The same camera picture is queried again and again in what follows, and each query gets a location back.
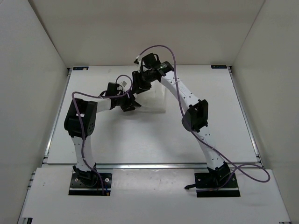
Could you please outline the white pleated skirt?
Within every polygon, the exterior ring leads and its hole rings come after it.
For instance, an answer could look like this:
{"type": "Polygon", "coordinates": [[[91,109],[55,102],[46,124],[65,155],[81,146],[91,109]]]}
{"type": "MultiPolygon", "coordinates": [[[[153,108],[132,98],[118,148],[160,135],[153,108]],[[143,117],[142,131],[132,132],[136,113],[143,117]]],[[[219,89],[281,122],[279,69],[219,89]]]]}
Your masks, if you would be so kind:
{"type": "Polygon", "coordinates": [[[137,94],[135,101],[141,105],[136,109],[139,112],[165,113],[165,87],[159,82],[154,82],[150,90],[137,94]]]}

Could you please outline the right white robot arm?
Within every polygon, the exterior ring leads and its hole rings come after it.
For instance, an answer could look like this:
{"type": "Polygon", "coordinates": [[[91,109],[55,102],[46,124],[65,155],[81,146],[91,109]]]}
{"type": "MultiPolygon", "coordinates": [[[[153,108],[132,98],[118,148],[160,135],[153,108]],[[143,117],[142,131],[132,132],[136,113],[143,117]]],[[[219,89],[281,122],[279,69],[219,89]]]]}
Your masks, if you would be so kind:
{"type": "Polygon", "coordinates": [[[220,187],[226,182],[226,176],[230,171],[228,164],[214,148],[213,138],[208,128],[208,102],[194,96],[178,78],[176,66],[172,66],[167,61],[160,62],[157,54],[137,56],[134,63],[138,65],[138,70],[132,73],[133,93],[140,94],[148,91],[154,81],[158,81],[170,91],[178,100],[183,127],[194,135],[205,156],[210,183],[220,187]]]}

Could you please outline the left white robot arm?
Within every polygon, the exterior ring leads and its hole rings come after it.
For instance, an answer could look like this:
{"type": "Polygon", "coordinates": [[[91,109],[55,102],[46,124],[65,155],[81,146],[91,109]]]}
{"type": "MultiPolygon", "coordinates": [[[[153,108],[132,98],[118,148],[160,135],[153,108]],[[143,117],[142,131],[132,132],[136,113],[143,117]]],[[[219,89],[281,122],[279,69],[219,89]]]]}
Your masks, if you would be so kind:
{"type": "Polygon", "coordinates": [[[137,90],[123,84],[108,83],[107,90],[98,96],[92,96],[75,91],[72,93],[71,104],[67,112],[64,129],[70,135],[77,158],[75,171],[83,171],[81,180],[88,186],[97,182],[98,174],[92,155],[91,135],[95,129],[96,116],[100,112],[120,107],[124,112],[133,111],[141,107],[135,101],[137,90]]]}

